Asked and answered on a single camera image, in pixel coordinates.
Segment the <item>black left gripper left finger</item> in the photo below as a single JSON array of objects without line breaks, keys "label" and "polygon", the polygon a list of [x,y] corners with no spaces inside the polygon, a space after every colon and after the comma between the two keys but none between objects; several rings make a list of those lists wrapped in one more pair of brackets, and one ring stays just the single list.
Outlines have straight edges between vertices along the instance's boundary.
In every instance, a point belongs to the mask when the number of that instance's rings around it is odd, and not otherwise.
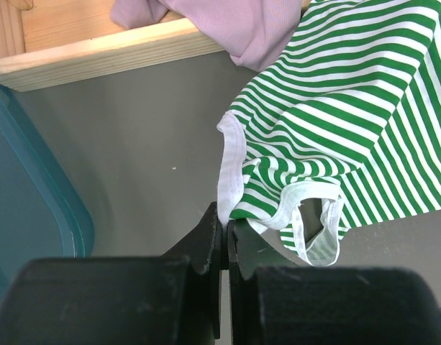
[{"label": "black left gripper left finger", "polygon": [[160,256],[33,260],[0,305],[0,344],[213,344],[220,247],[212,203]]}]

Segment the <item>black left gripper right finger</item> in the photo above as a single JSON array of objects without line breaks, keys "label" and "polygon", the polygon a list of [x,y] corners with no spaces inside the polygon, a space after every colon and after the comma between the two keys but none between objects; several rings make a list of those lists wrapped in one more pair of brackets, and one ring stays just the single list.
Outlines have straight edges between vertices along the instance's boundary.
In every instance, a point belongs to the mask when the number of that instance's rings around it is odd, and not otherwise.
[{"label": "black left gripper right finger", "polygon": [[441,344],[441,309],[398,267],[300,267],[227,227],[233,344]]}]

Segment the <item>green white striped tank top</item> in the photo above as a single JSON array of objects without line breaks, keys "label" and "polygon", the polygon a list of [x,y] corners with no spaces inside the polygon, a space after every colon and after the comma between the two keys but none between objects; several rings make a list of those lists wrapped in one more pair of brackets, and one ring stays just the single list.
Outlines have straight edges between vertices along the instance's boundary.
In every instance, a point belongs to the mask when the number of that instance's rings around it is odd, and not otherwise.
[{"label": "green white striped tank top", "polygon": [[220,222],[309,265],[352,228],[441,210],[441,1],[312,1],[218,129]]}]

